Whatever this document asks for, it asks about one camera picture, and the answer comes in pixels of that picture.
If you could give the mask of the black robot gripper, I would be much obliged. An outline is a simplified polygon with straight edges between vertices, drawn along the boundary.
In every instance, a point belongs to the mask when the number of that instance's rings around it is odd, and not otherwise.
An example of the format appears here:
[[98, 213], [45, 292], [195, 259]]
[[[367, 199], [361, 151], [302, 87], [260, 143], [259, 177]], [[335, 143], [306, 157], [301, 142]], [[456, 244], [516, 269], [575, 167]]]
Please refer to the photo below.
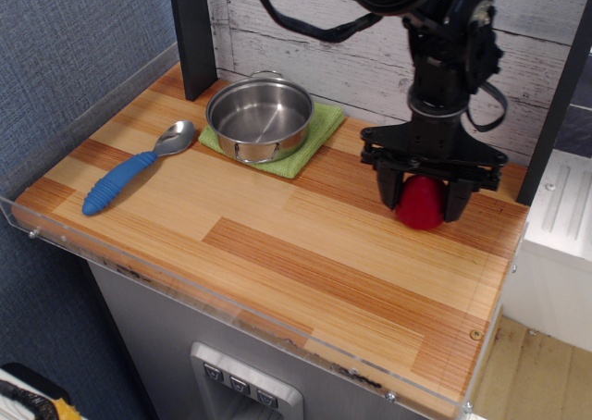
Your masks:
[[[444, 221], [461, 218], [475, 191], [496, 190], [501, 170], [508, 164], [503, 152], [475, 139], [463, 127], [460, 110], [413, 110], [408, 122], [362, 130], [362, 159], [366, 164], [389, 161], [409, 171], [440, 179], [447, 185]], [[401, 199], [405, 171], [386, 165], [376, 168], [382, 203], [394, 210]]]

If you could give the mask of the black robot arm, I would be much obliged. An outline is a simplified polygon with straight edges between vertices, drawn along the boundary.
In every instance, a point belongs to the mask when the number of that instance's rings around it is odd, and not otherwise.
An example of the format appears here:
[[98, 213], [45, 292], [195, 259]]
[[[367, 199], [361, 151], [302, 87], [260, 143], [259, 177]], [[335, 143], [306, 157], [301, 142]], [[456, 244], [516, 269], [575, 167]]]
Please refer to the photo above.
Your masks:
[[498, 189], [508, 162], [462, 124], [480, 91], [508, 105], [488, 81], [503, 55], [492, 27], [494, 0], [356, 1], [381, 17], [401, 17], [414, 68], [410, 121], [362, 130], [362, 161], [376, 171], [383, 204], [405, 226], [454, 222], [473, 193]]

